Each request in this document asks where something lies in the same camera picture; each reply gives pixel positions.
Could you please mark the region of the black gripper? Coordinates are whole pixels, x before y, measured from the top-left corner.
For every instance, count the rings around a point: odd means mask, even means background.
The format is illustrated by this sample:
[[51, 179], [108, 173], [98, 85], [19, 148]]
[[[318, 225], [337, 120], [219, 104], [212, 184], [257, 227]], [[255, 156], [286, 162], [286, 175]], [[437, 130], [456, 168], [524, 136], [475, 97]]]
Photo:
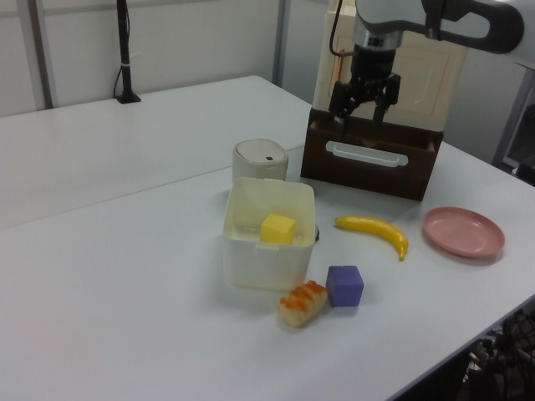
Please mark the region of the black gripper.
[[377, 50], [355, 44], [351, 63], [350, 84], [336, 81], [329, 112], [336, 130], [345, 135], [347, 121], [358, 103], [375, 102], [374, 124], [382, 124], [391, 105], [397, 104], [401, 78], [392, 73], [396, 50]]

